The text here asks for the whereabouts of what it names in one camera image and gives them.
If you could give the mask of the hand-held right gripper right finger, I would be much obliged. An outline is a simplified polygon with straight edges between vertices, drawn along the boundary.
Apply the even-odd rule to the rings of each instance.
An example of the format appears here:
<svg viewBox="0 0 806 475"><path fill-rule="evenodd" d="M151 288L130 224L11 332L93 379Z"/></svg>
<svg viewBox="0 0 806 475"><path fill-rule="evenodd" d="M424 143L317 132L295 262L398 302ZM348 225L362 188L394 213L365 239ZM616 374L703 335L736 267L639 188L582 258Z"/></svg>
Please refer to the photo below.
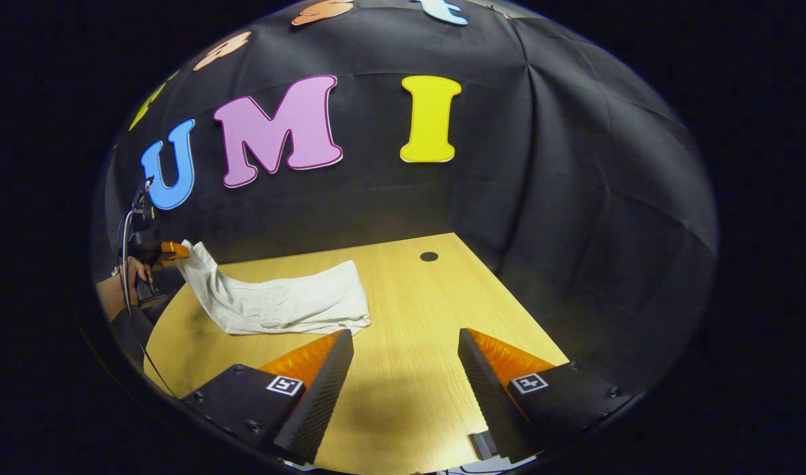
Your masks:
<svg viewBox="0 0 806 475"><path fill-rule="evenodd" d="M493 447L511 462L578 444L635 397L578 364L549 363L472 328L458 332L458 358Z"/></svg>

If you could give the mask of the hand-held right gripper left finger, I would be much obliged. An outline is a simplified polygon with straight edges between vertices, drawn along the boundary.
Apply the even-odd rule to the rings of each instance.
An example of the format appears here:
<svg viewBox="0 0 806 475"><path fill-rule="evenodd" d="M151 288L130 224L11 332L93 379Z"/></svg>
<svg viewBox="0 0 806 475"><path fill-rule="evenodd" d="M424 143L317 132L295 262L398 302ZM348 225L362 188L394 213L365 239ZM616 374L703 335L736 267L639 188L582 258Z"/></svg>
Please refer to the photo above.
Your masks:
<svg viewBox="0 0 806 475"><path fill-rule="evenodd" d="M313 463L353 355L352 331L336 331L257 369L233 364L182 402L250 450Z"/></svg>

